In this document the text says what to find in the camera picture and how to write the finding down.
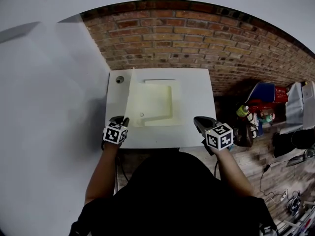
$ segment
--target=hand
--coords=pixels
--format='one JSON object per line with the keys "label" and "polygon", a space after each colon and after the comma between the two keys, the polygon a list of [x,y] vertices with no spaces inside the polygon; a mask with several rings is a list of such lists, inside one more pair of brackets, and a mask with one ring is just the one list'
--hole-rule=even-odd
{"label": "hand", "polygon": [[225,153],[229,153],[230,151],[227,148],[224,148],[222,150],[218,150],[216,148],[210,147],[211,151],[213,152],[214,155],[219,156]]}
{"label": "hand", "polygon": [[104,144],[104,150],[107,150],[107,149],[110,149],[110,150],[118,150],[121,145],[122,145],[122,143],[113,144],[113,143],[105,142],[105,144]]}

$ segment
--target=black wire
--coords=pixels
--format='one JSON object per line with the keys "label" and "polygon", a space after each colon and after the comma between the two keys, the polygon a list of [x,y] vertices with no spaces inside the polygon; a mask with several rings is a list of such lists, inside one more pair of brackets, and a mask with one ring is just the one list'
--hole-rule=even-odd
{"label": "black wire", "polygon": [[218,162],[219,162],[219,161],[217,161],[216,166],[215,166],[215,178],[216,178],[216,172],[217,172]]}
{"label": "black wire", "polygon": [[[303,160],[306,160],[306,159],[311,158],[311,157],[313,157],[313,156],[315,156],[315,155],[312,155],[312,156],[309,156],[309,157],[305,157]],[[273,162],[273,163],[269,164],[269,166],[271,166],[271,165],[274,164],[274,163],[285,163],[285,162],[292,161],[292,160],[302,160],[302,159],[301,159],[301,158],[296,158],[296,159],[291,158],[290,160],[287,160],[287,161],[277,161],[277,162]],[[265,195],[265,197],[267,197],[269,194],[274,194],[274,196],[273,196],[272,198],[274,198],[275,196],[278,196],[278,195],[282,195],[282,194],[275,194],[274,192],[269,192],[268,194],[265,194],[265,193],[261,190],[261,180],[262,180],[262,177],[264,176],[265,172],[266,172],[266,171],[264,171],[264,172],[262,173],[261,178],[260,178],[260,188],[259,188],[259,191],[260,191],[261,193],[263,193],[263,194]]]}
{"label": "black wire", "polygon": [[126,174],[125,174],[125,171],[124,171],[124,168],[123,168],[123,164],[122,164],[120,158],[119,158],[119,157],[117,157],[117,158],[118,158],[118,160],[119,160],[119,164],[120,164],[120,167],[121,167],[121,169],[122,169],[123,175],[124,175],[124,177],[126,178],[127,182],[129,182],[129,180],[128,180]]}

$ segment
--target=white board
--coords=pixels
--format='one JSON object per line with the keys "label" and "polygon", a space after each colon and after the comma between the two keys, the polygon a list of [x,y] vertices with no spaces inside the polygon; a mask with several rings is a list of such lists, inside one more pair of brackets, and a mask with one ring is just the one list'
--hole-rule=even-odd
{"label": "white board", "polygon": [[[110,72],[105,124],[111,117],[124,115],[132,70]],[[124,82],[116,83],[123,76]],[[127,139],[121,148],[178,148],[201,146],[201,134],[193,124],[195,116],[216,118],[209,72],[196,68],[138,69],[137,77],[145,80],[177,80],[181,84],[181,111],[184,118],[180,126],[128,127]]]}

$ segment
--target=black shirt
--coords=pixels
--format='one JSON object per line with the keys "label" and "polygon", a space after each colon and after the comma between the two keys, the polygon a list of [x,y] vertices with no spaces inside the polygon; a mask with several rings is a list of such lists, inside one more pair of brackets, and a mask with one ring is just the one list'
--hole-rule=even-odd
{"label": "black shirt", "polygon": [[146,159],[111,198],[86,204],[70,236],[113,234],[259,235],[276,230],[263,199],[239,198],[196,157]]}

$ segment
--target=clutter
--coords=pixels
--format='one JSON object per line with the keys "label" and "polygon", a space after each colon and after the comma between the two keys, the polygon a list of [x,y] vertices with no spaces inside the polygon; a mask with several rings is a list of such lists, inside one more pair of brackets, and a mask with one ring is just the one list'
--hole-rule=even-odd
{"label": "clutter", "polygon": [[249,110],[248,110],[248,106],[240,106],[240,108],[236,111],[236,114],[239,116],[239,117],[246,117],[249,113]]}
{"label": "clutter", "polygon": [[288,101],[286,88],[273,83],[259,82],[244,103],[237,106],[238,121],[234,126],[235,144],[251,147],[253,139],[263,134],[262,124],[272,124],[273,108]]}

